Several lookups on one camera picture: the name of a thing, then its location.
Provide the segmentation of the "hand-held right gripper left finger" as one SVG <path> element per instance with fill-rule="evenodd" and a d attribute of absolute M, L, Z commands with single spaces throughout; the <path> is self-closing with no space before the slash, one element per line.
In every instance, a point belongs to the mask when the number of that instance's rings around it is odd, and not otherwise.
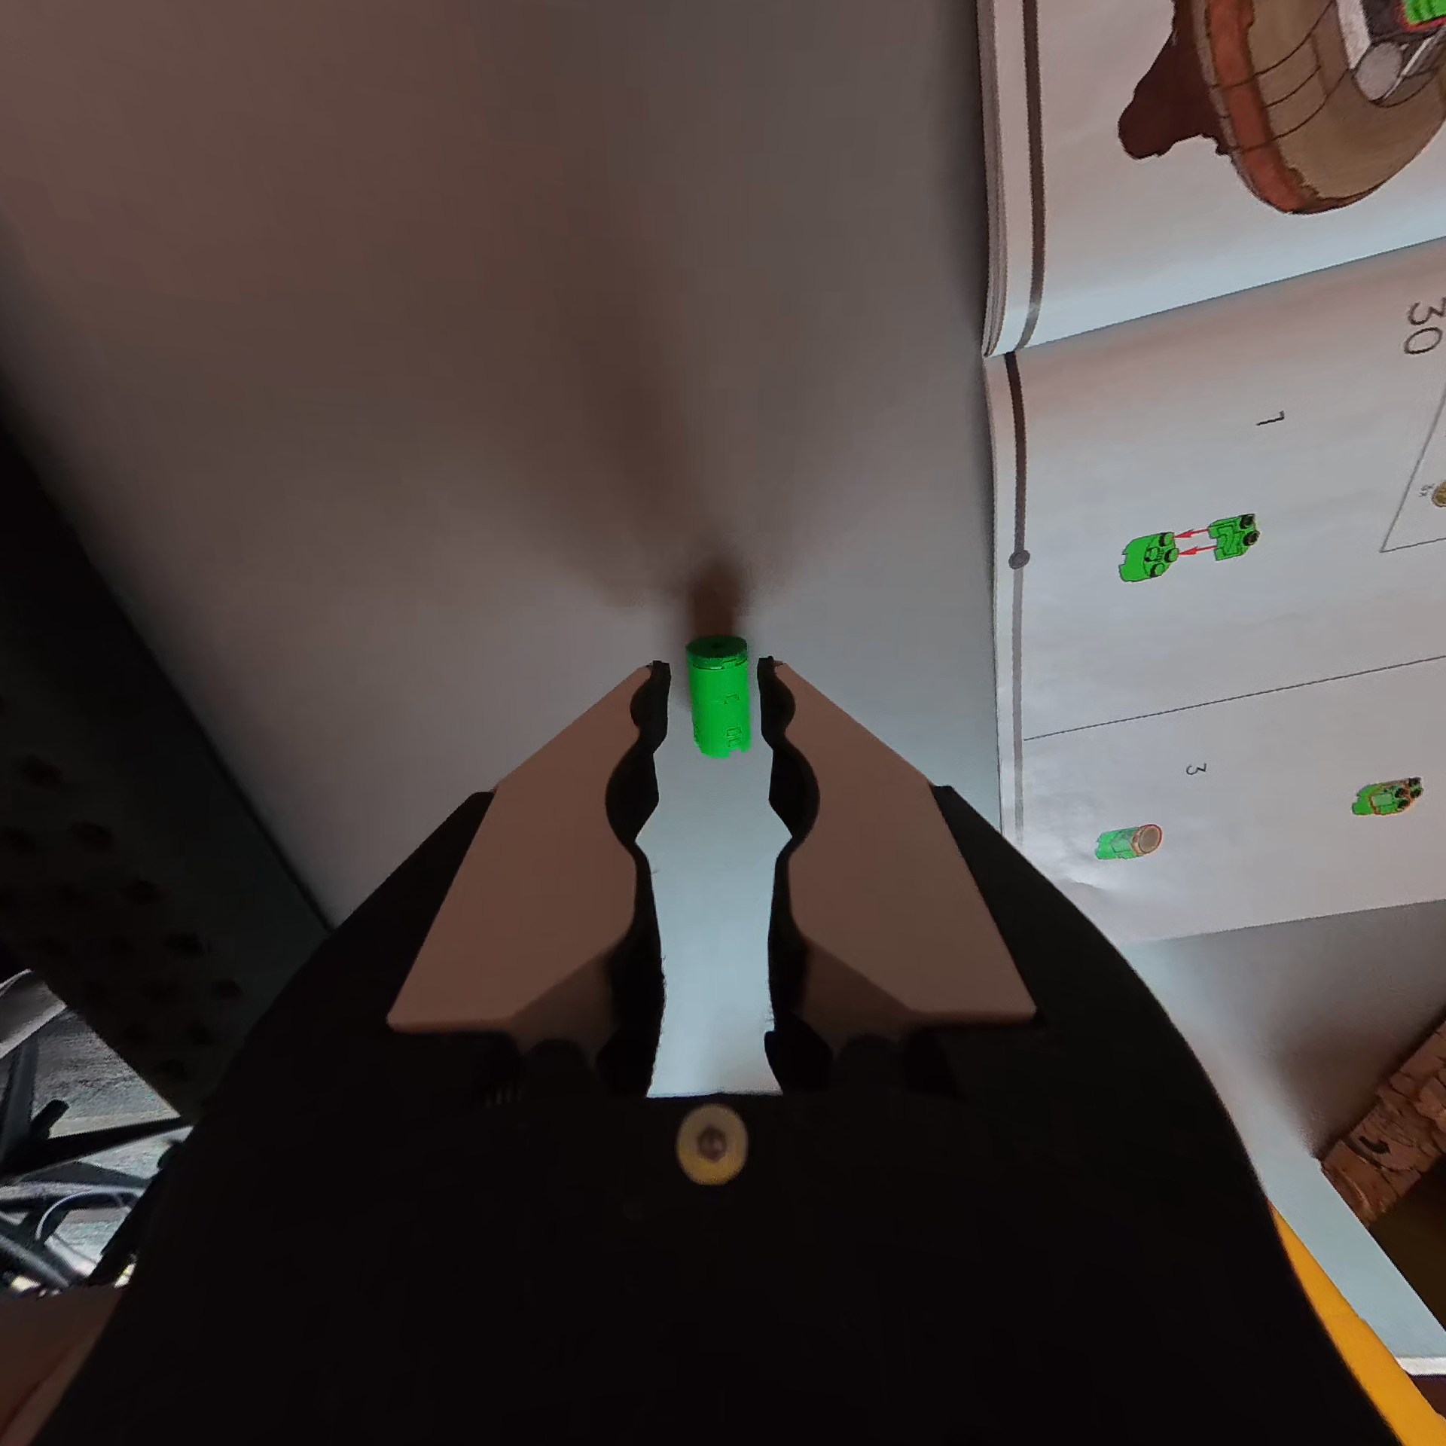
<path fill-rule="evenodd" d="M 657 806 L 668 666 L 628 674 L 507 773 L 388 1007 L 400 1034 L 574 1046 L 603 1086 L 649 1090 L 665 986 L 638 835 Z"/>

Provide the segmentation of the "green cylinder brick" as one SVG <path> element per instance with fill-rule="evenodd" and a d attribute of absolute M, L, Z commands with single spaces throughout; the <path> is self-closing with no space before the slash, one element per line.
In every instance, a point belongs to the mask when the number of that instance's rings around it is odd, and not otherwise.
<path fill-rule="evenodd" d="M 711 760 L 745 754 L 751 745 L 747 643 L 707 635 L 686 643 L 684 662 L 695 749 Z"/>

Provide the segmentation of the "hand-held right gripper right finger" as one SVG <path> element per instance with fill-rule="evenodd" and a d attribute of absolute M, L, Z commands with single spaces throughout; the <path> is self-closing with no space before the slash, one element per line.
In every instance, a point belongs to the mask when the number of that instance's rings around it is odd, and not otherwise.
<path fill-rule="evenodd" d="M 927 777 L 793 668 L 757 664 L 772 869 L 764 1053 L 818 1092 L 856 1040 L 1037 1017 Z"/>

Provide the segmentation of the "instruction booklet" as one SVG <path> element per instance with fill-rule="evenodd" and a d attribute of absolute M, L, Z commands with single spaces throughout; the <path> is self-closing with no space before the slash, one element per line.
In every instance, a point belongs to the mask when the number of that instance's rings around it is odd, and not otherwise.
<path fill-rule="evenodd" d="M 1002 831 L 1108 936 L 1441 898 L 1441 4 L 979 4 Z"/>

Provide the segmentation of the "black dotted edge pad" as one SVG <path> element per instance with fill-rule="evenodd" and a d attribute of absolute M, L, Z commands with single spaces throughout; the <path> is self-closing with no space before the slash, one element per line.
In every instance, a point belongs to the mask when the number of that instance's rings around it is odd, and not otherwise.
<path fill-rule="evenodd" d="M 7 432 L 1 697 L 3 954 L 195 1117 L 325 919 Z"/>

